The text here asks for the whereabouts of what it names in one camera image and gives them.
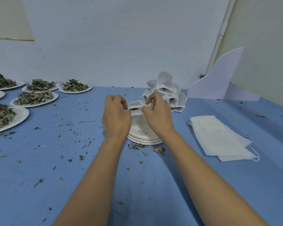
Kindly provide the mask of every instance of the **forearm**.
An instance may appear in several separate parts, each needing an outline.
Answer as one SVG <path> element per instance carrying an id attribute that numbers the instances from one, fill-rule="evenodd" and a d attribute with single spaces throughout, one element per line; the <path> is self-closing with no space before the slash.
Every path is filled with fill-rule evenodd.
<path id="1" fill-rule="evenodd" d="M 177 133 L 163 137 L 206 226 L 267 225 L 248 203 Z"/>
<path id="2" fill-rule="evenodd" d="M 123 138 L 105 139 L 53 226 L 106 225 Z"/>

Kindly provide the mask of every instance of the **right hand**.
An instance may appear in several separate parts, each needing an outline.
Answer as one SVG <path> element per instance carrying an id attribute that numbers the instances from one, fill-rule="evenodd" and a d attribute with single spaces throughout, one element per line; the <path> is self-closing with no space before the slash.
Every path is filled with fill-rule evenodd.
<path id="1" fill-rule="evenodd" d="M 167 134 L 175 131 L 171 116 L 171 107 L 164 102 L 161 94 L 157 91 L 147 98 L 146 105 L 150 102 L 152 102 L 151 108 L 143 106 L 142 111 L 149 127 L 159 138 L 163 139 Z"/>

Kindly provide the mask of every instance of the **blue table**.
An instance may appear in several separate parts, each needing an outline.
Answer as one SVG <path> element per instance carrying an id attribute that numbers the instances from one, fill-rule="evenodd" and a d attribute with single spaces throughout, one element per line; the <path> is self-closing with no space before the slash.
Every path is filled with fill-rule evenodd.
<path id="1" fill-rule="evenodd" d="M 8 136 L 12 139 L 0 137 L 0 155 L 8 155 L 0 158 L 0 226 L 51 225 L 104 139 L 101 117 L 106 95 L 121 94 L 131 102 L 143 91 L 117 87 L 94 87 L 74 95 L 55 91 L 59 94 L 56 101 L 29 108 L 28 119 L 8 130 L 15 131 Z M 9 104 L 21 89 L 6 93 L 0 102 Z M 199 115 L 215 115 L 238 134 L 249 136 L 260 161 L 222 163 L 215 156 L 205 156 L 186 124 L 190 117 Z M 282 106 L 265 99 L 241 104 L 189 98 L 183 113 L 173 113 L 172 117 L 184 139 L 269 225 L 283 226 Z M 131 141 L 126 141 L 119 161 L 108 225 L 203 225 L 170 152 L 153 152 L 163 144 L 144 150 L 128 149 L 127 144 Z M 46 146 L 34 149 L 38 145 Z M 39 179 L 43 182 L 33 188 Z"/>

